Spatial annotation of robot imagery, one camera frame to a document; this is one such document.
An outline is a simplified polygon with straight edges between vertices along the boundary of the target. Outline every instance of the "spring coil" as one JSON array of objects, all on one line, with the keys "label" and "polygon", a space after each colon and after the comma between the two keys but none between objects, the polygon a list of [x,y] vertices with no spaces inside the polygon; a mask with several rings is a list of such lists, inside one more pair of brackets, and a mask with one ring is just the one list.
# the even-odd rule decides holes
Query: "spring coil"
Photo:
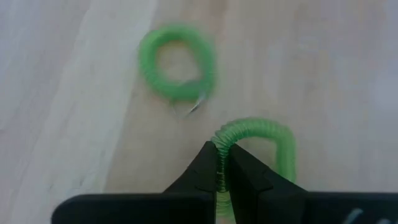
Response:
[{"label": "spring coil", "polygon": [[[187,83],[170,80],[156,65],[159,47],[171,41],[188,45],[198,62],[202,76]],[[171,24],[149,32],[140,43],[139,70],[148,85],[170,101],[195,101],[202,95],[209,97],[215,85],[216,56],[210,41],[196,29],[182,24]]]},{"label": "spring coil", "polygon": [[230,147],[238,140],[261,137],[274,141],[276,150],[276,172],[295,182],[295,141],[292,132],[276,121],[263,118],[237,119],[222,126],[211,141],[216,145],[217,163],[217,215],[233,217],[226,170]]}]

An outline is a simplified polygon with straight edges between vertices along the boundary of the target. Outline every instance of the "wooden table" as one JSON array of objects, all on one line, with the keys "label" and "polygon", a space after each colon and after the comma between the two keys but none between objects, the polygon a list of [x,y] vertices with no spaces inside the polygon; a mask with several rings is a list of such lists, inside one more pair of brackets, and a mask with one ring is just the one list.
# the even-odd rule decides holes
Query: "wooden table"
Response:
[{"label": "wooden table", "polygon": [[[398,191],[395,0],[5,0],[0,2],[0,223],[49,223],[87,192],[160,192],[227,121],[290,126],[297,183]],[[215,94],[187,119],[137,71],[137,48],[170,22],[218,53]],[[182,44],[171,78],[199,76]],[[274,146],[239,142],[270,166]]]}]

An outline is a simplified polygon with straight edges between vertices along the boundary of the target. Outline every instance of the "green coil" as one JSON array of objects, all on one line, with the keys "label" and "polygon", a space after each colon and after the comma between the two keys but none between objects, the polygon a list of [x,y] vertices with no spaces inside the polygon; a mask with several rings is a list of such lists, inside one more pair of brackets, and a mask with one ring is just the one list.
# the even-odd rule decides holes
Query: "green coil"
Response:
[{"label": "green coil", "polygon": [[244,118],[229,122],[211,139],[216,145],[218,154],[217,214],[219,217],[233,218],[226,179],[229,149],[238,140],[249,137],[261,137],[275,142],[276,172],[291,182],[295,181],[295,141],[288,127],[263,118]]},{"label": "green coil", "polygon": [[[156,65],[159,47],[171,41],[182,41],[192,50],[202,73],[199,80],[181,84],[170,80]],[[139,47],[139,70],[148,85],[170,101],[195,101],[202,95],[208,97],[215,85],[214,47],[192,27],[173,24],[149,32]]]}]

